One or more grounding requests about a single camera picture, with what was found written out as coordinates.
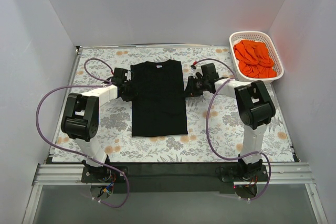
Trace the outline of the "black t shirt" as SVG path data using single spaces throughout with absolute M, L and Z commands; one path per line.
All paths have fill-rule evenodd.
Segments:
M 187 135 L 183 70 L 180 61 L 143 62 L 131 66 L 132 136 Z

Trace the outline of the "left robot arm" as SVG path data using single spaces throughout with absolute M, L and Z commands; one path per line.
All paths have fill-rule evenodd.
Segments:
M 108 181 L 112 175 L 111 168 L 105 165 L 108 156 L 96 139 L 100 108 L 117 98 L 126 102 L 131 101 L 136 94 L 129 80 L 122 84 L 112 84 L 68 95 L 61 130 L 79 146 L 85 155 L 82 163 L 88 173 L 100 182 Z

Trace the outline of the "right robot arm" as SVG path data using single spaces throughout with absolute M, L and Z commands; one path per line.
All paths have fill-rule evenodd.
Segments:
M 189 76 L 185 88 L 185 96 L 200 97 L 204 92 L 213 94 L 208 106 L 205 131 L 208 144 L 213 153 L 225 161 L 236 161 L 235 174 L 242 180 L 248 181 L 261 171 L 262 157 L 266 155 L 261 151 L 266 126 L 276 114 L 276 109 L 264 82 L 242 82 L 235 79 L 210 79 L 197 73 Z M 212 146 L 208 120 L 212 104 L 217 95 L 235 98 L 238 113 L 244 124 L 243 147 L 238 157 L 228 158 L 220 155 Z

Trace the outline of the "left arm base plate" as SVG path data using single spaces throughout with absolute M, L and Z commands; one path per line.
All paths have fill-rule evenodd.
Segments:
M 84 167 L 82 171 L 82 183 L 124 183 L 123 173 L 127 172 L 126 167 L 121 167 L 121 172 L 109 169 L 105 166 L 101 167 Z

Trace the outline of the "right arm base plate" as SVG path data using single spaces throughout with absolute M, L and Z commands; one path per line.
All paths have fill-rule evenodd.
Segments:
M 268 173 L 265 165 L 244 165 L 241 163 L 225 163 L 215 170 L 223 182 L 266 182 Z

